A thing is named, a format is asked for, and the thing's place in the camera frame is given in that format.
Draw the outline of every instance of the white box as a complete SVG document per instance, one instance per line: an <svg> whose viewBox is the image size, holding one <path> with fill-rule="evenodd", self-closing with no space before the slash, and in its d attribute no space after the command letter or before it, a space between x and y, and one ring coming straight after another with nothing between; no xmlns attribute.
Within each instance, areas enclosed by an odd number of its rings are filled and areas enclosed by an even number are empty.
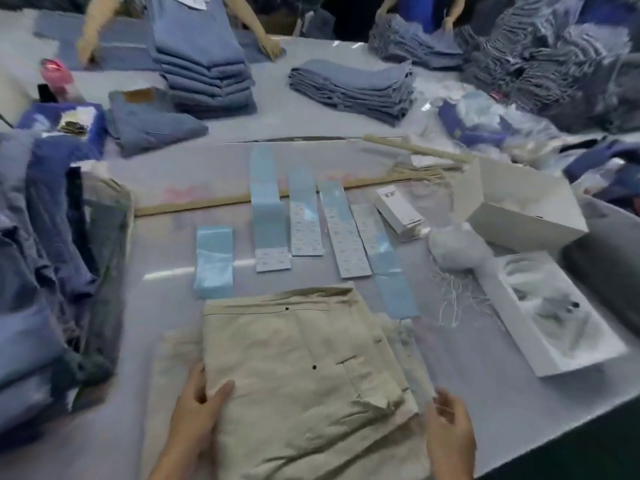
<svg viewBox="0 0 640 480"><path fill-rule="evenodd" d="M519 251L560 249L588 232L564 177L476 158L453 179L453 215L486 241Z"/></svg>
<svg viewBox="0 0 640 480"><path fill-rule="evenodd" d="M527 256L543 264L544 274L548 279L564 282L563 289L568 291L571 299L579 303L581 310L590 313L583 340L572 354L565 355L549 343L531 316L525 313L506 281L504 264L513 256L496 258L494 267L476 271L476 277L484 292L538 377L580 369L627 352L624 342L548 253L539 251L520 256Z"/></svg>
<svg viewBox="0 0 640 480"><path fill-rule="evenodd" d="M376 190L374 205L402 237L419 237L424 217L404 198L395 185Z"/></svg>

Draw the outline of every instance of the wooden stick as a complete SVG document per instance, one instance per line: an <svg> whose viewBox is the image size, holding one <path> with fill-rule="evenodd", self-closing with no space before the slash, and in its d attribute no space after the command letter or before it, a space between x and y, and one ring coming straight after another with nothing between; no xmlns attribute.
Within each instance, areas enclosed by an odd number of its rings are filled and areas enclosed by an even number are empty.
<svg viewBox="0 0 640 480"><path fill-rule="evenodd" d="M394 182L404 182L405 180L433 180L434 178L439 179L442 177L443 174L441 170L427 169L412 171L409 173L391 173L388 175L383 175L382 177L354 178L352 180L345 180L342 183L342 186L345 189L356 189L358 187L368 187L369 185L392 184ZM288 197L289 189L280 190L280 196ZM137 208L136 217L161 216L163 214L172 214L174 212L210 209L212 207L221 207L223 205L233 205L236 203L248 202L251 202L250 193L244 193L230 197L217 197L207 200L194 200L190 202L161 203L158 205L150 205L148 207Z"/></svg>
<svg viewBox="0 0 640 480"><path fill-rule="evenodd" d="M417 155L430 155L432 157L444 158L446 160L452 160L456 163L471 163L476 158L471 153L452 153L444 150L437 150L436 148L429 148L428 146L422 146L421 144L407 143L398 139L381 138L372 134L366 134L362 137L363 141L369 143L382 144L384 146L391 146L392 148L398 148L400 150L406 150L408 152L416 153Z"/></svg>

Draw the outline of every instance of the open box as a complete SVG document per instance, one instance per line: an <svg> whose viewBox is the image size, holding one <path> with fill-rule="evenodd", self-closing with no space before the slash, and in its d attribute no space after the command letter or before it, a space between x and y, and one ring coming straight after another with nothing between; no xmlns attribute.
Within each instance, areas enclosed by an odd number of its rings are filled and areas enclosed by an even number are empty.
<svg viewBox="0 0 640 480"><path fill-rule="evenodd" d="M540 327L540 320L536 322L537 317L532 317L523 305L525 302L518 299L505 271L505 265L514 258L523 258L535 263L536 268L540 270L539 275L532 278L532 281L539 280L539 283L535 284L544 286L545 282L554 283L555 289L561 288L588 314L580 340L571 352L558 348L557 342ZM560 266L544 251L495 258L494 266L476 271L476 276L538 377L580 369L627 351L624 342L591 306Z"/></svg>
<svg viewBox="0 0 640 480"><path fill-rule="evenodd" d="M588 232L564 177L478 157L451 186L453 215L469 222L486 241L556 256Z"/></svg>

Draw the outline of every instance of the hand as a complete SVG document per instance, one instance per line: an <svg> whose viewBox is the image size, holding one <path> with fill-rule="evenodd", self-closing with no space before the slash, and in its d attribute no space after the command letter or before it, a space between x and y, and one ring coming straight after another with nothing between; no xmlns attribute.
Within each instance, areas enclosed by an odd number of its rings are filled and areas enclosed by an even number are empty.
<svg viewBox="0 0 640 480"><path fill-rule="evenodd" d="M437 389L427 405L426 440L436 480L472 480L476 465L476 437L464 401Z"/></svg>
<svg viewBox="0 0 640 480"><path fill-rule="evenodd" d="M180 452L185 461L195 460L210 446L213 429L234 386L235 382L227 381L207 398L204 366L200 363L194 367L176 401L165 450Z"/></svg>
<svg viewBox="0 0 640 480"><path fill-rule="evenodd" d="M82 37L76 43L76 49L78 51L78 61L82 67L87 67L93 51L98 47L99 43L98 33L85 32Z"/></svg>
<svg viewBox="0 0 640 480"><path fill-rule="evenodd" d="M258 38L258 44L260 44L262 51L267 54L273 62L276 62L276 59L282 55L280 42L272 39L267 34Z"/></svg>
<svg viewBox="0 0 640 480"><path fill-rule="evenodd" d="M442 30L450 32L453 30L453 18L448 16L442 21Z"/></svg>

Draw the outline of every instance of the worker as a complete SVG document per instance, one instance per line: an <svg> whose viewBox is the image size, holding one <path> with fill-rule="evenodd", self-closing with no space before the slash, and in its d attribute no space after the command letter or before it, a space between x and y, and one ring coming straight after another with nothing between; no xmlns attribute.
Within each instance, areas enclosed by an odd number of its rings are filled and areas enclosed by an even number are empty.
<svg viewBox="0 0 640 480"><path fill-rule="evenodd" d="M376 16L386 14L389 9L398 5L398 14L407 22L422 25L425 33L432 33L439 28L453 30L453 24L462 15L466 0L384 0Z"/></svg>
<svg viewBox="0 0 640 480"><path fill-rule="evenodd" d="M198 364L191 370L175 404L164 449L148 480L189 480L198 456L215 439L216 423L234 386L229 380L207 398L204 366ZM476 438L464 402L438 389L434 402L427 405L426 423L425 440L435 480L472 480Z"/></svg>
<svg viewBox="0 0 640 480"><path fill-rule="evenodd" d="M113 19L124 0L91 0L84 17L84 28L77 42L78 60L84 66L89 63L93 51L99 44L100 31ZM228 10L236 15L255 34L262 51L272 61L282 54L277 40L267 35L262 24L246 0L224 0Z"/></svg>

